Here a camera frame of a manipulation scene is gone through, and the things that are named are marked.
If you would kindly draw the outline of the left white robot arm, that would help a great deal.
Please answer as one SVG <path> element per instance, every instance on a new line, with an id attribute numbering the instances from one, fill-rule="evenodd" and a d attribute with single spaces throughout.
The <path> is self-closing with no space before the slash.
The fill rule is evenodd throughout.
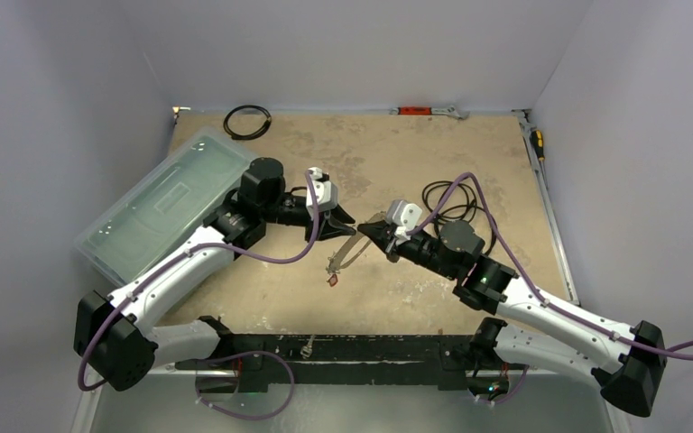
<path id="1" fill-rule="evenodd" d="M 158 327 L 160 319 L 208 276 L 244 256 L 288 265 L 302 260 L 318 241 L 356 233 L 355 219 L 340 205 L 337 186 L 318 167 L 305 171 L 303 195 L 287 190 L 282 163 L 250 161 L 218 203 L 140 276 L 103 295 L 95 290 L 78 305 L 73 348 L 81 361 L 77 386 L 92 392 L 105 384 L 125 391 L 153 368 L 200 359 L 209 368 L 230 363 L 233 345 L 217 320 Z M 301 227 L 306 244 L 290 257 L 253 252 L 269 224 Z"/>

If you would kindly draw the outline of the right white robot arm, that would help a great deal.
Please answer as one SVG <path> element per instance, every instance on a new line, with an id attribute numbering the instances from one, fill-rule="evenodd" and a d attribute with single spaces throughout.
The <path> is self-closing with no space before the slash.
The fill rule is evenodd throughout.
<path id="1" fill-rule="evenodd" d="M 667 361 L 661 329 L 642 320 L 616 322 L 581 309 L 540 289 L 524 276 L 484 254 L 485 241 L 467 222 L 444 225 L 439 236 L 425 231 L 408 240 L 396 225 L 363 223 L 357 230 L 393 263 L 401 259 L 456 281 L 459 300 L 474 310 L 519 321 L 574 349 L 590 361 L 588 373 L 601 396 L 619 410 L 651 416 Z"/>

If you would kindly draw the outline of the silver key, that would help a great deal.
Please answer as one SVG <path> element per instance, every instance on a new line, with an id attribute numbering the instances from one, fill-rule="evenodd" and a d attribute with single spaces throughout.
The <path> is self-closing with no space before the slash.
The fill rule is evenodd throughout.
<path id="1" fill-rule="evenodd" d="M 300 356 L 304 360 L 308 360 L 313 355 L 313 345 L 316 335 L 311 335 L 306 344 L 300 349 Z"/>

